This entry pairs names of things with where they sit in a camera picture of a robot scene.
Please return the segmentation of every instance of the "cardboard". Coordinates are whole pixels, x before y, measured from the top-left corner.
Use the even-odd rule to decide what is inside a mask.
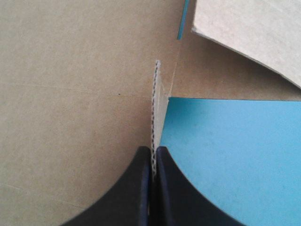
[[[301,88],[301,2],[197,0],[193,31]]]
[[[192,33],[194,8],[191,1],[171,96],[301,100],[300,89],[279,74]]]
[[[176,40],[182,7],[182,0],[0,2],[0,184],[10,187],[3,205],[13,211],[0,215],[1,224],[34,225],[29,215],[38,214],[47,217],[35,225],[73,217],[70,206],[94,203],[136,148],[151,145],[156,59],[162,82],[154,146],[166,94],[301,99],[278,74],[192,34],[193,1]],[[16,208],[25,203],[26,212]]]
[[[153,178],[156,175],[156,149],[160,145],[165,114],[168,105],[168,96],[164,89],[160,75],[160,61],[156,61],[153,94],[152,94],[152,120],[151,120],[151,167]]]

